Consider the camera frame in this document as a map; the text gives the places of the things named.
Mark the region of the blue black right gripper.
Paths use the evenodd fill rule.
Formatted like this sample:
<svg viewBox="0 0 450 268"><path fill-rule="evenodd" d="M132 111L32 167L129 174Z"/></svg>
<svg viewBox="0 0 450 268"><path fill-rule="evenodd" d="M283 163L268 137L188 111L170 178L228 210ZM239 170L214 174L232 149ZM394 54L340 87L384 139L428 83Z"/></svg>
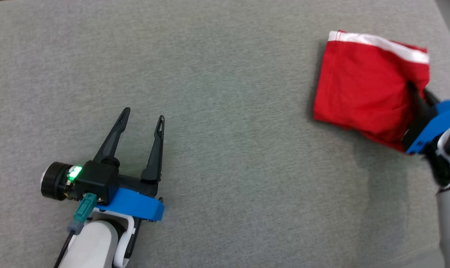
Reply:
<svg viewBox="0 0 450 268"><path fill-rule="evenodd" d="M402 138L406 154L420 154L433 139L450 129L450 100L440 101L427 88L423 98L412 82L407 82L412 124Z"/></svg>

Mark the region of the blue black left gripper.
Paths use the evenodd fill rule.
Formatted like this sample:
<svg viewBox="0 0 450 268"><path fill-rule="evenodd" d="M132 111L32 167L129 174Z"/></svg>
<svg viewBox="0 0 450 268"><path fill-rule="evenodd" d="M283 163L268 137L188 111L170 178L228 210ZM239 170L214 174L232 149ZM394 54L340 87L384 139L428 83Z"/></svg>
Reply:
<svg viewBox="0 0 450 268"><path fill-rule="evenodd" d="M93 161L119 166L115 158L121 134L127 126L130 107L123 109ZM119 175L120 187L108 206L98 205L98 212L127 220L125 232L117 245L115 259L130 259L134 250L140 225L143 221L161 221L165 206L160 197L156 199L158 183L162 175L165 118L159 116L154 132L154 142L146 168L139 178Z"/></svg>

